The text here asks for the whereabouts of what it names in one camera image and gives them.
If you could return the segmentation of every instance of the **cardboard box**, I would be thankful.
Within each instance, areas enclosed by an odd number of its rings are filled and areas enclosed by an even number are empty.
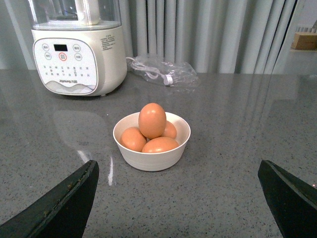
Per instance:
[[[296,32],[291,48],[296,50],[316,50],[317,33]]]

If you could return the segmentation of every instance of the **white cable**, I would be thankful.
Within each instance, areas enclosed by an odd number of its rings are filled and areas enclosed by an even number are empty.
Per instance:
[[[149,67],[146,66],[144,64],[142,64],[141,62],[137,62],[134,58],[132,57],[126,57],[126,59],[128,60],[132,60],[131,62],[131,67],[135,70],[139,70],[139,71],[143,71],[146,73],[146,75],[150,78],[150,79],[157,79],[158,76],[160,75],[163,80],[164,80],[164,84],[165,85],[170,85],[173,83],[173,78],[171,75],[167,74],[162,74],[158,68],[155,67]]]

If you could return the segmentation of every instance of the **kitchen appliance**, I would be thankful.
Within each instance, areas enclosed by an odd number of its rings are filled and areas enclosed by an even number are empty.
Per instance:
[[[118,0],[28,0],[33,55],[54,93],[105,95],[127,73]]]

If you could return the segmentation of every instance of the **ceramic bowl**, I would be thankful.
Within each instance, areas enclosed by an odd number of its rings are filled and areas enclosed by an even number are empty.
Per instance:
[[[116,141],[119,150],[124,160],[135,167],[136,169],[143,171],[161,171],[175,165],[182,157],[186,143],[190,137],[190,126],[181,117],[166,113],[166,119],[173,123],[177,131],[176,141],[179,146],[173,150],[162,152],[162,153],[142,153],[129,150],[119,143],[121,134],[125,129],[136,126],[138,127],[138,118],[140,113],[134,113],[121,119],[113,129],[113,137]]]

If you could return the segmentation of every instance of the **brown egg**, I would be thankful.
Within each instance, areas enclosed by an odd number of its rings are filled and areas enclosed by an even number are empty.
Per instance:
[[[147,139],[137,127],[129,127],[122,133],[119,142],[125,148],[141,152],[147,143]]]
[[[166,127],[166,114],[157,103],[145,105],[139,114],[139,129],[148,139],[159,137]]]
[[[143,153],[161,153],[175,149],[178,142],[170,137],[158,137],[150,140],[142,149]]]
[[[167,137],[170,137],[172,139],[175,139],[176,135],[177,135],[177,131],[176,131],[176,128],[173,125],[173,123],[166,121],[165,131],[163,132],[163,134],[161,136],[167,136]]]

